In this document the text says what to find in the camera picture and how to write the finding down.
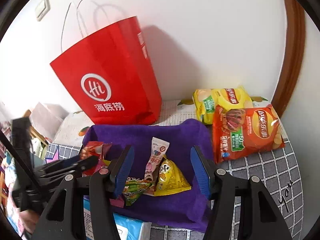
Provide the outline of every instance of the red snack package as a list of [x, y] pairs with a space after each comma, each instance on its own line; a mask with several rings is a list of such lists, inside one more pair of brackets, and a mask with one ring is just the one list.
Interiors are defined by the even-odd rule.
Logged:
[[95, 173], [95, 171], [99, 170], [103, 166], [105, 166], [103, 160], [106, 157], [107, 152], [109, 151], [111, 147], [111, 143], [103, 143], [103, 142], [97, 142], [97, 141], [90, 141], [87, 143], [87, 145], [81, 150], [80, 152], [80, 159], [86, 159], [89, 158], [92, 155], [98, 156], [98, 164], [95, 167], [92, 167], [91, 169], [88, 169], [83, 172], [84, 175], [90, 176]]
[[278, 115], [272, 105], [229, 111], [218, 105], [212, 129], [215, 163], [284, 147]]

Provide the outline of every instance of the silver screw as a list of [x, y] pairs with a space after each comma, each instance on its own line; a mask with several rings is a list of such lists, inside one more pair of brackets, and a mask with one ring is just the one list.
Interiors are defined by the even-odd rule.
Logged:
[[260, 181], [259, 177], [257, 177], [257, 176], [252, 176], [251, 179], [252, 179], [253, 182], [259, 182]]
[[108, 173], [108, 169], [107, 168], [102, 168], [99, 171], [100, 174], [107, 174]]
[[73, 179], [73, 175], [72, 174], [68, 174], [67, 176], [64, 177], [66, 179], [66, 181], [72, 180]]
[[226, 171], [224, 169], [217, 169], [217, 173], [219, 175], [225, 175], [226, 174]]

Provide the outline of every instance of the white wall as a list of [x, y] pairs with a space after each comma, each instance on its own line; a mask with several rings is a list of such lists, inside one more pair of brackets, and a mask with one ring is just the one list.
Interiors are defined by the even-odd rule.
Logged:
[[[0, 43], [0, 101], [11, 117], [43, 103], [79, 110], [49, 63], [60, 54], [60, 35], [70, 1], [49, 0], [37, 22], [30, 0]], [[163, 99], [190, 98], [196, 88], [244, 85], [272, 97], [282, 66], [286, 16], [283, 0], [95, 0], [81, 13], [89, 33], [137, 15]], [[63, 37], [67, 49], [81, 36], [72, 7]]]
[[294, 149], [302, 180], [301, 239], [320, 214], [320, 32], [306, 14], [306, 46], [300, 76], [281, 121]]

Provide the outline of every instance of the shopping bag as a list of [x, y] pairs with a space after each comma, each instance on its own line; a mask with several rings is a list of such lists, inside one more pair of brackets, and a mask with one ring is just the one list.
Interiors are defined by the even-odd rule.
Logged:
[[153, 124], [159, 117], [161, 95], [137, 17], [106, 26], [64, 52], [61, 46], [50, 65], [95, 124]]

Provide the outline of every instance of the green label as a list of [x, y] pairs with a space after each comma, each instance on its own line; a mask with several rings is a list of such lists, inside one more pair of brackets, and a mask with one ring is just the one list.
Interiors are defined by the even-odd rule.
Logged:
[[231, 136], [231, 151], [237, 152], [244, 149], [243, 145], [243, 134], [242, 134], [242, 127], [241, 130], [237, 132], [230, 132]]
[[203, 100], [203, 103], [207, 113], [214, 113], [214, 100], [211, 96]]

